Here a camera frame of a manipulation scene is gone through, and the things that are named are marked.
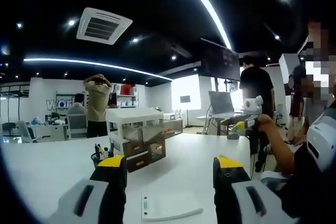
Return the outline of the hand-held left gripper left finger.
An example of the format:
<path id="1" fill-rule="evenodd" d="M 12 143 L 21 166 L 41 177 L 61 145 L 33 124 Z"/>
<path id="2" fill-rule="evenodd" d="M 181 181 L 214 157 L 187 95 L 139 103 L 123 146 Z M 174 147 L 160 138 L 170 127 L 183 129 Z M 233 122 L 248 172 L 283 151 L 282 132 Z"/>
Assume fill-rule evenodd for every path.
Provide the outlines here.
<path id="1" fill-rule="evenodd" d="M 127 164 L 123 155 L 101 161 L 89 179 L 82 179 L 58 201 L 50 223 L 123 223 Z"/>

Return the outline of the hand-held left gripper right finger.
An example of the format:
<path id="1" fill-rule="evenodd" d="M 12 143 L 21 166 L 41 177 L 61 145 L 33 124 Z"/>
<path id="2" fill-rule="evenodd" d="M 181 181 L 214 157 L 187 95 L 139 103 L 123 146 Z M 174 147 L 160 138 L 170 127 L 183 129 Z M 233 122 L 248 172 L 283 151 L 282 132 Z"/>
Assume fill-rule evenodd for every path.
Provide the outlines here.
<path id="1" fill-rule="evenodd" d="M 297 223 L 281 208 L 280 198 L 259 180 L 251 180 L 243 165 L 219 156 L 213 161 L 217 223 Z"/>

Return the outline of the person's right hand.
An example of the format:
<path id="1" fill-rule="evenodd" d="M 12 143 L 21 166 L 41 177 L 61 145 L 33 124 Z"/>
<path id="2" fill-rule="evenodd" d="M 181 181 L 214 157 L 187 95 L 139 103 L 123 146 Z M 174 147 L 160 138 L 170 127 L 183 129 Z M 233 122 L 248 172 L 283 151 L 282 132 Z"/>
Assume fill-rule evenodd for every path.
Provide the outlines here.
<path id="1" fill-rule="evenodd" d="M 261 114 L 257 117 L 257 126 L 259 131 L 265 133 L 269 133 L 271 130 L 276 129 L 273 119 L 266 114 Z"/>

